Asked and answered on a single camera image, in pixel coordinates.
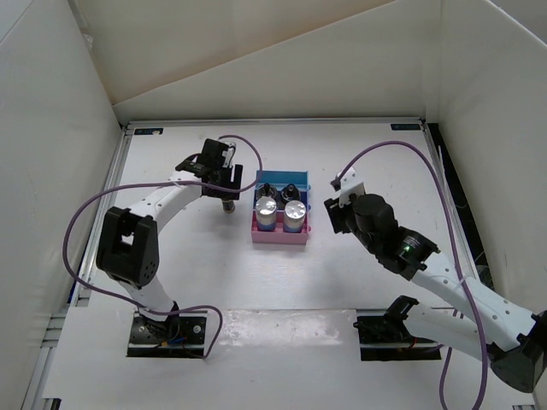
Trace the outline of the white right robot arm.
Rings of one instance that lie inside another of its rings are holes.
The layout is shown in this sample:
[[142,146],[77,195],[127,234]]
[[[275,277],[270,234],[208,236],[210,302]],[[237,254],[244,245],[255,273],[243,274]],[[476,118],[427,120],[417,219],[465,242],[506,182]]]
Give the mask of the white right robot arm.
[[546,369],[546,314],[500,296],[475,278],[457,273],[438,245],[397,223],[382,196],[350,195],[324,206],[335,233],[351,234],[387,271],[428,290],[463,315],[459,320],[410,296],[399,296],[384,314],[393,341],[423,337],[478,360],[487,359],[509,387],[531,393]]

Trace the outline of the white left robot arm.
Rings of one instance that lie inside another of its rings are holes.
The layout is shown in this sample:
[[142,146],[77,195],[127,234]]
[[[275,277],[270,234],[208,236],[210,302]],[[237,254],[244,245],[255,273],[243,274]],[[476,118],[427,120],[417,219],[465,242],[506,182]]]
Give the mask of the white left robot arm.
[[180,211],[201,197],[217,198],[231,213],[239,199],[243,167],[233,163],[236,144],[206,139],[202,151],[184,159],[167,184],[128,208],[110,208],[103,218],[96,265],[121,284],[150,320],[150,332],[169,342],[179,321],[168,312],[178,308],[156,276],[159,233]]

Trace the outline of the small black-lid pepper bottle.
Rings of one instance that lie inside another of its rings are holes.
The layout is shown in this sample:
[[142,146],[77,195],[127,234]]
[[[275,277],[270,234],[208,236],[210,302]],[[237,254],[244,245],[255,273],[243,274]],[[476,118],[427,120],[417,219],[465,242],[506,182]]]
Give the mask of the small black-lid pepper bottle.
[[226,214],[232,214],[235,211],[235,201],[233,199],[222,199],[221,204]]

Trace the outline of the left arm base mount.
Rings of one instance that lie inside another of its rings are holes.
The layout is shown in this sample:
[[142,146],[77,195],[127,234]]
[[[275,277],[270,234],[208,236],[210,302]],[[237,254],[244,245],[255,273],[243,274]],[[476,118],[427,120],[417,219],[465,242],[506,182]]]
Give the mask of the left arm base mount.
[[199,359],[204,356],[207,314],[185,313],[160,328],[135,313],[129,331],[126,357]]

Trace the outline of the silver-lid shaker bottle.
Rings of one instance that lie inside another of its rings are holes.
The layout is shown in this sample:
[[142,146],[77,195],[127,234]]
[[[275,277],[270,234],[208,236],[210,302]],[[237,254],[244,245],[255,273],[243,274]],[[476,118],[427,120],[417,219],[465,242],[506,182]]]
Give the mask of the silver-lid shaker bottle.
[[285,205],[283,229],[284,232],[299,233],[303,229],[307,208],[303,202],[298,200],[289,201]]
[[262,196],[255,205],[256,226],[259,231],[273,231],[277,223],[277,202],[270,196]]

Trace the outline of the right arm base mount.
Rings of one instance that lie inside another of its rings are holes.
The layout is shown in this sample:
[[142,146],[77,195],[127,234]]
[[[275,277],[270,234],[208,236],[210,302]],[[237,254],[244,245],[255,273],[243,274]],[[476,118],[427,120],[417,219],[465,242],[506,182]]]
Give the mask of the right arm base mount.
[[383,315],[358,315],[353,327],[358,334],[361,361],[441,360],[434,341],[411,336],[402,324],[390,324]]

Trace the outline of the black-cap spice jar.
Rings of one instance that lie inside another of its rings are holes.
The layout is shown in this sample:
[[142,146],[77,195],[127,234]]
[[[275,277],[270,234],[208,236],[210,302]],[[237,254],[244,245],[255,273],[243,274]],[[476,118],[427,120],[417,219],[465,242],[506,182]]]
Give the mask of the black-cap spice jar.
[[271,185],[270,183],[262,184],[257,190],[256,190],[256,200],[258,201],[262,197],[270,197],[277,200],[278,191],[275,186]]
[[285,206],[288,202],[299,201],[300,198],[300,191],[294,184],[286,185],[279,194],[279,199],[283,206]]

